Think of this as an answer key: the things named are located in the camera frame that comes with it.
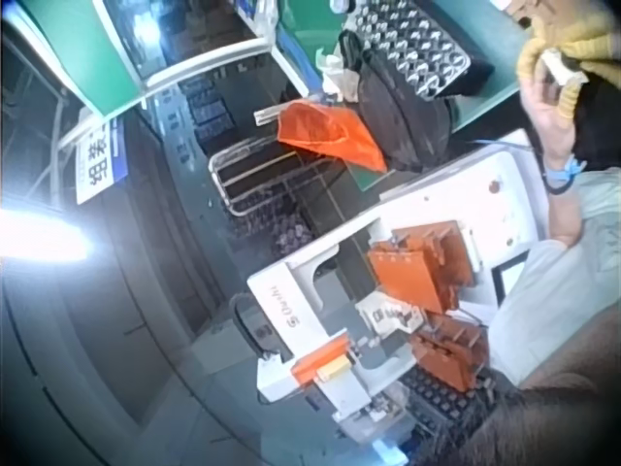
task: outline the fluorescent light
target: fluorescent light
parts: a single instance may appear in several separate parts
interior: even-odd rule
[[[134,35],[146,46],[159,44],[159,26],[149,13],[134,16]]]
[[[0,210],[0,257],[42,262],[83,260],[88,243],[79,228],[62,220]]]

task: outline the yellow glove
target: yellow glove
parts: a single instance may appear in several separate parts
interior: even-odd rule
[[[603,60],[621,59],[621,33],[614,19],[605,14],[590,15],[564,28],[545,25],[533,18],[534,37],[526,43],[517,62],[517,76],[528,84],[534,78],[536,66],[544,50],[555,47],[565,56],[580,60],[580,67],[621,88],[621,67]],[[573,119],[580,84],[569,83],[559,96],[557,112]]]
[[[533,18],[534,38],[528,41],[522,49],[517,60],[517,77],[522,88],[522,102],[525,108],[531,107],[525,101],[542,99],[543,78],[545,75],[545,65],[539,62],[539,58],[544,50],[553,47],[559,31],[554,27],[545,27],[543,21]],[[562,126],[571,125],[578,96],[582,85],[578,82],[569,82],[561,89],[559,103],[555,112],[561,117],[559,124]]]

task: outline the person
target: person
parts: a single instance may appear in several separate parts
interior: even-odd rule
[[[580,173],[572,155],[580,83],[549,98],[540,60],[547,47],[541,38],[528,43],[517,68],[542,147],[549,238],[530,250],[488,334],[491,367],[517,389],[472,433],[440,439],[416,464],[568,466],[621,457],[621,172]]]

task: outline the orange block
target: orange block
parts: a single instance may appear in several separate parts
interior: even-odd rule
[[[474,284],[473,267],[468,257],[466,244],[456,221],[443,221],[429,225],[418,225],[395,230],[395,235],[403,238],[409,250],[419,250],[432,245],[434,254],[440,242],[443,260],[439,260],[443,279],[448,283],[471,286]]]
[[[334,361],[340,356],[347,354],[349,350],[349,339],[343,334],[327,345],[316,349],[311,354],[307,354],[300,359],[291,369],[291,374],[301,386],[308,385],[314,381],[317,371],[326,364]]]
[[[476,376],[470,365],[459,356],[439,348],[420,335],[412,339],[412,352],[416,362],[434,377],[462,393],[472,390]]]
[[[457,307],[455,290],[436,280],[437,263],[425,251],[370,250],[368,257],[390,296],[438,314]]]

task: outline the metal bar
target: metal bar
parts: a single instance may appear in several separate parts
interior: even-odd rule
[[[7,46],[9,50],[17,56],[19,61],[24,63],[30,69],[30,72],[33,75],[35,75],[45,87],[48,88],[49,92],[54,94],[57,99],[63,98],[60,92],[58,91],[58,89],[56,89],[53,85],[51,85],[48,79],[44,77],[37,68],[35,68],[32,62],[26,57],[26,55],[24,55],[21,52],[21,50],[13,43],[13,41],[6,34],[2,34],[2,44]]]
[[[256,172],[259,172],[259,171],[263,170],[264,168],[267,168],[267,167],[269,167],[271,165],[274,165],[275,163],[278,163],[281,160],[284,160],[285,158],[289,158],[292,155],[296,155],[296,152],[293,151],[293,150],[291,152],[288,152],[288,153],[285,153],[285,154],[281,155],[280,157],[273,158],[272,160],[269,160],[269,161],[265,162],[264,164],[259,165],[258,167],[251,168],[247,172],[243,172],[241,175],[238,175],[237,177],[233,177],[229,181],[223,183],[222,187],[230,186],[231,184],[234,184],[234,183],[236,183],[236,182],[238,182],[240,180],[243,180],[244,178],[247,178],[250,175],[254,175]]]
[[[62,111],[65,108],[65,96],[67,91],[63,87],[60,89],[62,98],[56,102],[56,112],[54,113],[54,122],[51,129],[51,144],[49,146],[49,200],[51,205],[60,209],[62,201],[60,198],[60,181],[62,179],[62,171],[58,164],[58,139],[60,138],[60,122],[62,120]]]
[[[459,337],[461,337],[465,331],[466,327],[460,328],[459,331],[453,336],[453,342],[457,342],[457,340],[459,340]]]
[[[316,165],[320,164],[320,163],[325,163],[327,160],[325,159],[319,159],[319,160],[315,160],[313,163],[310,163],[309,165],[305,165],[303,167],[299,167],[296,168],[294,170],[291,170],[289,172],[287,172],[285,175],[281,175],[280,177],[276,177],[273,180],[269,181],[269,182],[265,182],[262,184],[259,184],[258,186],[254,187],[253,189],[251,189],[250,191],[245,192],[244,194],[241,194],[237,197],[235,197],[234,199],[231,199],[231,203],[234,202],[240,202],[244,199],[246,199],[250,194],[253,194],[261,189],[266,189],[268,187],[274,186],[275,184],[278,183],[284,183],[285,181],[287,181],[289,178],[293,178],[296,177],[298,175],[300,175],[301,173],[304,173],[306,170],[309,170],[310,168],[314,168],[316,167]]]
[[[248,41],[238,42],[230,46],[221,47],[216,50],[206,51],[200,55],[193,56],[181,63],[171,66],[147,79],[147,89],[136,99],[119,107],[114,112],[104,117],[91,114],[83,121],[78,123],[58,143],[59,149],[64,149],[70,144],[78,142],[85,137],[97,126],[110,121],[111,119],[122,115],[135,105],[138,105],[143,99],[149,98],[167,87],[177,84],[180,81],[187,80],[193,76],[210,71],[218,66],[243,60],[261,53],[270,51],[270,44],[266,39],[250,39]]]
[[[155,73],[147,79],[147,92],[151,95],[151,93],[159,92],[179,81],[187,80],[212,68],[261,53],[269,53],[271,48],[272,46],[267,39],[260,37],[206,51]]]

